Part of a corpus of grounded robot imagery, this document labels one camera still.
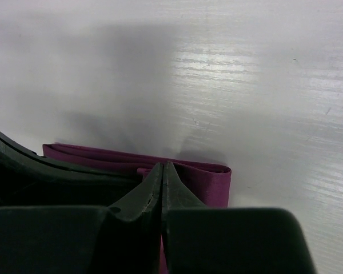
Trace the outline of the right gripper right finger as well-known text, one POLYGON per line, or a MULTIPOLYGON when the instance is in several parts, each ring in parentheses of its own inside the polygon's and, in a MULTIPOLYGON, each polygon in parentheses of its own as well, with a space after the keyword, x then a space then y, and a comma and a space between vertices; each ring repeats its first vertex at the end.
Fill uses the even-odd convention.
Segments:
POLYGON ((170 273, 315 273, 296 217, 282 208, 212 208, 168 163, 162 241, 170 273))

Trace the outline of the purple cloth napkin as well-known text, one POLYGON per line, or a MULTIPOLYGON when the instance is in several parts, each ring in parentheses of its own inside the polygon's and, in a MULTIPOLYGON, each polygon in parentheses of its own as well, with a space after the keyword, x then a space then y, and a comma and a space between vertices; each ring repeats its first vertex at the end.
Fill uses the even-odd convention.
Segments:
POLYGON ((173 162, 181 182, 203 203, 227 207, 232 171, 227 166, 188 162, 155 156, 128 154, 69 144, 44 144, 43 154, 51 159, 145 178, 156 163, 173 162))

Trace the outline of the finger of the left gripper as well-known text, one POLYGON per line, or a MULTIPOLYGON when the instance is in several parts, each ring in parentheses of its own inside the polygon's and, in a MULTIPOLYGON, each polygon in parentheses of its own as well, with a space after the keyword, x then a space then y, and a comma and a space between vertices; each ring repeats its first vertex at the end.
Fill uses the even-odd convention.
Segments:
POLYGON ((0 132, 0 206, 109 206, 141 181, 39 156, 0 132))

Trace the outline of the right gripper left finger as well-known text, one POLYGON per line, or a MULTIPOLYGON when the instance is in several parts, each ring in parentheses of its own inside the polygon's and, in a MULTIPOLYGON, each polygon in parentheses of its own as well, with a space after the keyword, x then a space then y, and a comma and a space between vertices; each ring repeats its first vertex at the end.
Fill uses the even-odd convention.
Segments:
POLYGON ((162 172, 108 207, 0 207, 0 273, 157 273, 162 172))

